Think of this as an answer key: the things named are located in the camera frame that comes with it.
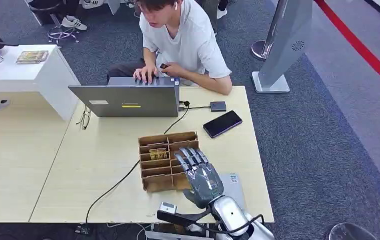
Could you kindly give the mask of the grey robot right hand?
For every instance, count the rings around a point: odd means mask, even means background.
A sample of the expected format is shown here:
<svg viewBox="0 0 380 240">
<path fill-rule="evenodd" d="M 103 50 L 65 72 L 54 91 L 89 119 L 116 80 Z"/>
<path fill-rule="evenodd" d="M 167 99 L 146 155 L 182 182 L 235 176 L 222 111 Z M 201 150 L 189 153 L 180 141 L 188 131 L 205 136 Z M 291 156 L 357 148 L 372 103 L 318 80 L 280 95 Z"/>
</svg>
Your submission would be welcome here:
<svg viewBox="0 0 380 240">
<path fill-rule="evenodd" d="M 174 152 L 190 185 L 182 190 L 186 199 L 200 209 L 205 209 L 215 199 L 223 196 L 224 186 L 215 167 L 201 150 L 181 147 Z"/>
</svg>

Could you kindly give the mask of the person's right hand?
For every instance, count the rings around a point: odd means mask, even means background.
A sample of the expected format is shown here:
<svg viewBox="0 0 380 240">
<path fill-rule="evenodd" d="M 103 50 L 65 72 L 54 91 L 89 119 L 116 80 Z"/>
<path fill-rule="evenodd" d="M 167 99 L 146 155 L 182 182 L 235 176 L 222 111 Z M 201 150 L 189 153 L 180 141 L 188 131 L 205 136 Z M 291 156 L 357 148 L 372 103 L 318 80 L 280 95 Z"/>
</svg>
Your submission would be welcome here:
<svg viewBox="0 0 380 240">
<path fill-rule="evenodd" d="M 146 64 L 142 68 L 135 69 L 133 78 L 144 83 L 151 84 L 158 75 L 158 69 L 154 64 Z"/>
</svg>

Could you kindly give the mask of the person's left hand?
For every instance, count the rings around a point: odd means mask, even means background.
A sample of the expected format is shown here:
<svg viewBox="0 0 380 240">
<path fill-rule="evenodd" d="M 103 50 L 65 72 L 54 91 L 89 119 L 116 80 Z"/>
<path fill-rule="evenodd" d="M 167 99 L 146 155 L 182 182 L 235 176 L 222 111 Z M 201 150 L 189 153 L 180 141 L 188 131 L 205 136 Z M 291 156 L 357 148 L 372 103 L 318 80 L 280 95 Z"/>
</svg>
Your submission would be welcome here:
<svg viewBox="0 0 380 240">
<path fill-rule="evenodd" d="M 160 65 L 160 70 L 163 74 L 170 77 L 183 78 L 185 76 L 186 70 L 183 69 L 176 62 L 168 62 Z"/>
</svg>

